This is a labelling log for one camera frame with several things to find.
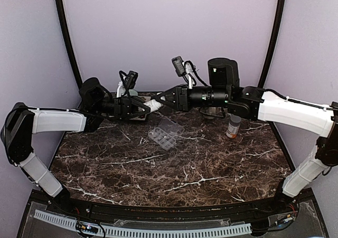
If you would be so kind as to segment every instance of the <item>plastic container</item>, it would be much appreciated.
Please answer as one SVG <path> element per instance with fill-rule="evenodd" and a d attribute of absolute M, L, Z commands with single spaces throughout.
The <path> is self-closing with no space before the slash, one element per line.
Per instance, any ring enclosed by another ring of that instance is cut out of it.
<path fill-rule="evenodd" d="M 169 150 L 176 145 L 176 138 L 183 131 L 184 128 L 178 123 L 167 117 L 163 117 L 158 126 L 148 133 L 148 136 L 163 149 Z"/>
<path fill-rule="evenodd" d="M 241 121 L 242 121 L 242 119 L 240 117 L 235 116 L 235 115 L 231 115 L 231 117 L 229 119 L 228 129 L 227 129 L 227 132 L 226 132 L 226 135 L 230 139 L 235 139 L 235 137 L 237 136 L 238 129 L 241 125 Z"/>

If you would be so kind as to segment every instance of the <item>pill bottle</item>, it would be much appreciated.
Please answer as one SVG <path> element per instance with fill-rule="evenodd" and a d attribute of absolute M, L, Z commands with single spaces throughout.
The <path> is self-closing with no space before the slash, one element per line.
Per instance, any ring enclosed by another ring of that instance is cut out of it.
<path fill-rule="evenodd" d="M 229 119 L 228 129 L 227 129 L 227 132 L 226 132 L 226 135 L 230 139 L 235 139 L 235 137 L 237 136 L 238 129 L 241 125 L 241 121 L 242 121 L 242 119 L 240 117 L 235 116 L 235 115 L 231 115 L 231 117 Z"/>

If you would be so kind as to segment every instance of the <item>black pole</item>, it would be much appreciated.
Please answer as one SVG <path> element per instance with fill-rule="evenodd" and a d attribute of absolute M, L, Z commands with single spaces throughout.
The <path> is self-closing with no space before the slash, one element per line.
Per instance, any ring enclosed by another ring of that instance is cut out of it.
<path fill-rule="evenodd" d="M 283 15 L 284 3 L 285 3 L 285 0 L 278 0 L 278 2 L 277 2 L 273 31 L 271 33 L 268 51 L 267 51 L 267 54 L 266 54 L 264 66 L 263 66 L 262 73 L 260 75 L 260 79 L 259 79 L 259 83 L 258 83 L 259 88 L 264 87 L 264 84 L 266 82 L 266 78 L 268 77 L 268 72 L 269 72 L 269 69 L 270 69 L 271 61 L 273 60 L 273 55 L 274 55 L 274 51 L 275 51 L 275 47 L 276 47 L 276 43 L 277 43 L 278 32 L 279 32 L 279 27 L 280 27 L 280 22 L 281 22 L 281 16 Z"/>
<path fill-rule="evenodd" d="M 82 86 L 83 82 L 82 82 L 82 78 L 81 78 L 81 75 L 80 75 L 78 64 L 77 64 L 76 59 L 75 59 L 73 46 L 72 46 L 72 43 L 71 43 L 71 40 L 70 40 L 70 35 L 69 35 L 67 21 L 66 21 L 64 7 L 63 7 L 63 1 L 62 0 L 55 0 L 55 3 L 57 5 L 61 31 L 62 31 L 62 35 L 63 35 L 65 48 L 66 48 L 67 53 L 68 53 L 70 65 L 72 67 L 72 71 L 73 71 L 76 83 L 78 85 L 78 88 L 80 88 Z"/>

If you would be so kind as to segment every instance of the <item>marble tabletop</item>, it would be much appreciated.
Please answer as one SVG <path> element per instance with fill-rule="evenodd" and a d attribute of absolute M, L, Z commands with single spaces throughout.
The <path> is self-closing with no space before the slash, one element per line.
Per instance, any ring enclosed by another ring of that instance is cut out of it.
<path fill-rule="evenodd" d="M 184 127 L 164 150 L 148 132 L 166 116 Z M 104 121 L 93 133 L 67 133 L 51 165 L 73 198 L 132 206 L 207 206 L 272 197 L 291 173 L 268 123 L 162 108 L 143 122 Z"/>

